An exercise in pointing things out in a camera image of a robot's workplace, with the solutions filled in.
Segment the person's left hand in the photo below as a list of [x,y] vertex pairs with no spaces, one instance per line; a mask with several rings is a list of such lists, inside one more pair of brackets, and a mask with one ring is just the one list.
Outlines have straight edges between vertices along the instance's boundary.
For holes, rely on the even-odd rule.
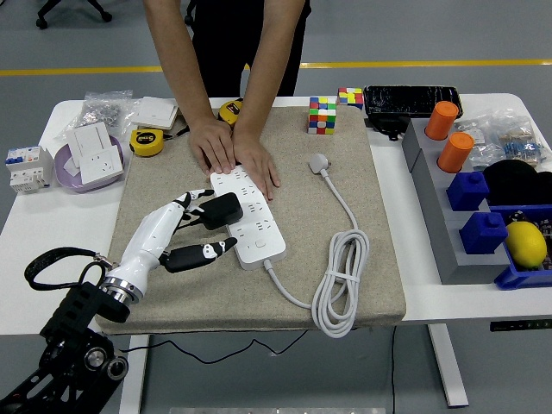
[[243,165],[265,200],[272,201],[281,180],[272,155],[260,142],[260,135],[235,127],[232,140],[235,159]]

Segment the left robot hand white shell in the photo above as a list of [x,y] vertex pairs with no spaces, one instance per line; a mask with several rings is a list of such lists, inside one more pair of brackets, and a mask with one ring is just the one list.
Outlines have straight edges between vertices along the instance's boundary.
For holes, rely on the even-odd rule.
[[136,296],[143,295],[147,277],[157,267],[163,266],[170,273],[204,267],[231,249],[237,243],[234,237],[171,252],[166,250],[182,221],[214,230],[242,219],[242,207],[233,192],[195,204],[197,199],[213,194],[206,189],[188,191],[145,216],[126,247],[120,265],[106,275],[103,289],[120,288]]

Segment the person's right hand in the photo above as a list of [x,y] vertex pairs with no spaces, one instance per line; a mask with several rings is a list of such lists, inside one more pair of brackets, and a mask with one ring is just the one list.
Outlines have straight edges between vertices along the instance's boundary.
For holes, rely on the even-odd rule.
[[190,122],[190,149],[205,175],[230,173],[235,167],[231,128],[226,122],[201,117]]

